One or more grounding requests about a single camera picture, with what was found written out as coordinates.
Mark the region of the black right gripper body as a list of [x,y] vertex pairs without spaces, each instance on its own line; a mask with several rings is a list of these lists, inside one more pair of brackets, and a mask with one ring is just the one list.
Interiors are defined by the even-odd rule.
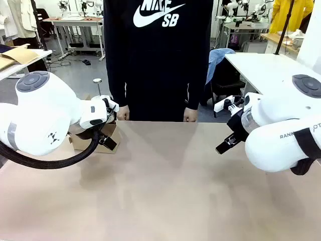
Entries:
[[228,127],[232,130],[232,134],[229,139],[233,142],[245,142],[248,137],[248,132],[244,129],[241,121],[243,109],[231,116],[227,122]]

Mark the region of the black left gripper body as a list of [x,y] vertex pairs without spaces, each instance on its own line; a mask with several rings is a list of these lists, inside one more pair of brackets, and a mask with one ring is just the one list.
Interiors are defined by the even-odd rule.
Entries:
[[101,136],[101,129],[104,127],[104,125],[105,123],[101,123],[88,129],[84,129],[79,123],[76,123],[71,125],[71,134],[76,135],[83,140],[99,139]]

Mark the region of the person's right hand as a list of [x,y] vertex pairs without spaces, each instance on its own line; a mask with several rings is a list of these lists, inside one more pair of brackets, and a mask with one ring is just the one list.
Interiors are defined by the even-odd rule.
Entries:
[[121,106],[119,108],[119,111],[117,112],[117,120],[119,121],[128,121],[130,120],[130,110],[128,105],[126,106]]

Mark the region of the person's left hand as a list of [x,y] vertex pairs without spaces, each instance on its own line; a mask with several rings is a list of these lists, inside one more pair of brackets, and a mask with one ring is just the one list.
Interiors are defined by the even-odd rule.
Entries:
[[198,111],[190,108],[185,108],[184,122],[194,123],[197,121]]

